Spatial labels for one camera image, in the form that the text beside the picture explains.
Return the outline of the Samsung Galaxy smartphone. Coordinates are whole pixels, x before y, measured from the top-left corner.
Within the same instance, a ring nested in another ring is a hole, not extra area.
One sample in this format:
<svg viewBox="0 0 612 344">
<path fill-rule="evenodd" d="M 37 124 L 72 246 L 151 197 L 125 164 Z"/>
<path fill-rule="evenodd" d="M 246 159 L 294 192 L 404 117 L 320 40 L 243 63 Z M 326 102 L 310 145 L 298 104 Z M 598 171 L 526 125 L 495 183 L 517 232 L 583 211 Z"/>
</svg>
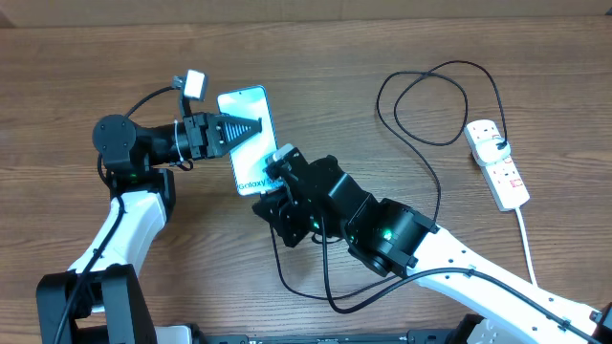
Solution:
<svg viewBox="0 0 612 344">
<path fill-rule="evenodd" d="M 265 159 L 278 147 L 266 89 L 261 85 L 227 92 L 217 97 L 220 112 L 233 117 L 261 120 L 262 130 L 229 152 L 237 192 L 250 196 L 273 191 L 281 182 L 265 173 Z"/>
</svg>

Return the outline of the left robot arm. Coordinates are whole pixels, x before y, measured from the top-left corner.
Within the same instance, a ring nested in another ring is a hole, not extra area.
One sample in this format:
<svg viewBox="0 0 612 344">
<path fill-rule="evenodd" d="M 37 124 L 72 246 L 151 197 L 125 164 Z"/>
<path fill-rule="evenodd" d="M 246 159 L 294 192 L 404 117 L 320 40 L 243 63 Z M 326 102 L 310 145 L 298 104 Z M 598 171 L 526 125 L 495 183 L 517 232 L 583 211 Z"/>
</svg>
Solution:
<svg viewBox="0 0 612 344">
<path fill-rule="evenodd" d="M 45 343 L 198 343 L 192 325 L 157 327 L 138 275 L 176 204 L 172 166 L 226 155 L 261 133 L 259 119 L 197 113 L 144 128 L 111 115 L 93 130 L 98 172 L 110 190 L 106 221 L 67 271 L 47 274 L 36 288 Z"/>
</svg>

